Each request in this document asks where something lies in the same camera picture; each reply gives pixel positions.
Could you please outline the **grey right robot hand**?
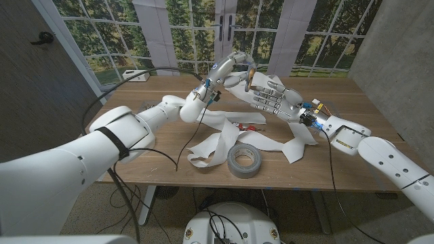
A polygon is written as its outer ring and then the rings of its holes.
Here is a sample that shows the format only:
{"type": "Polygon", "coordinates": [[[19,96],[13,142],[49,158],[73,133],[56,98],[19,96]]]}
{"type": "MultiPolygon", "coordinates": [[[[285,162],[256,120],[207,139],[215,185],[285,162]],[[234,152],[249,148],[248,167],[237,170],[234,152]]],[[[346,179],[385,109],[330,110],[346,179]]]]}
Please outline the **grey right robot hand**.
{"type": "Polygon", "coordinates": [[[303,102],[301,95],[294,89],[288,89],[274,81],[267,82],[268,87],[252,87],[254,97],[252,106],[258,110],[274,114],[289,123],[301,123],[307,127],[323,129],[323,125],[332,116],[321,104],[313,108],[303,102]]]}

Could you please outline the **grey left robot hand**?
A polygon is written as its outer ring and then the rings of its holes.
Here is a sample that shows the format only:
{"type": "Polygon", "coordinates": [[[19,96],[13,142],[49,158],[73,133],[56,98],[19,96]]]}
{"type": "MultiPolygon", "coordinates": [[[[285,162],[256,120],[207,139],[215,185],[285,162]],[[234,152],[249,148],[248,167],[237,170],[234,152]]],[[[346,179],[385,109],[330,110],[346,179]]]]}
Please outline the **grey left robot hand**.
{"type": "Polygon", "coordinates": [[[217,61],[211,67],[205,80],[191,92],[193,101],[209,102],[212,95],[217,94],[215,88],[218,85],[230,88],[235,87],[242,81],[245,81],[244,92],[249,92],[256,70],[257,64],[251,55],[245,52],[232,52],[217,61]],[[240,75],[232,75],[231,73],[236,64],[247,64],[248,70],[240,75]]]}

